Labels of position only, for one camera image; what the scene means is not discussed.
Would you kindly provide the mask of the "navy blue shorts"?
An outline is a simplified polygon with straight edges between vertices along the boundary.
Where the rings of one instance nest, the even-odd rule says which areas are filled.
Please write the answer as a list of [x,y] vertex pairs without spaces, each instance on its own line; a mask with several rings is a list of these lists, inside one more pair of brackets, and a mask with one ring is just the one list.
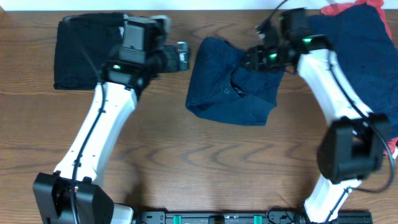
[[199,118],[264,126],[277,106],[283,72],[253,72],[239,65],[244,51],[228,41],[205,38],[196,55],[185,107]]

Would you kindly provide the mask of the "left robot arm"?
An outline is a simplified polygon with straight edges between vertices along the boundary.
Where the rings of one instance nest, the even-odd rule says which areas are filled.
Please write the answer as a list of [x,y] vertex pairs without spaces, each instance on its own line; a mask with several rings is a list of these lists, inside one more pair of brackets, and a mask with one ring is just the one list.
[[139,98],[161,73],[187,71],[186,42],[167,43],[166,15],[126,16],[123,39],[101,68],[90,110],[68,152],[33,184],[43,223],[134,223],[134,210],[103,190],[109,158]]

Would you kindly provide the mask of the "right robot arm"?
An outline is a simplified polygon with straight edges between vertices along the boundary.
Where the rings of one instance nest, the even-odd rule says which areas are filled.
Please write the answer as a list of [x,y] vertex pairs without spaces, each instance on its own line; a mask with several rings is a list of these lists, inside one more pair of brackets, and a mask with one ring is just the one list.
[[387,116],[374,113],[354,91],[337,54],[325,35],[314,34],[304,8],[279,15],[279,27],[265,19],[256,31],[261,45],[251,47],[241,66],[255,72],[277,72],[294,67],[322,109],[327,132],[317,151],[320,176],[292,223],[362,223],[366,213],[341,213],[351,192],[390,156]]

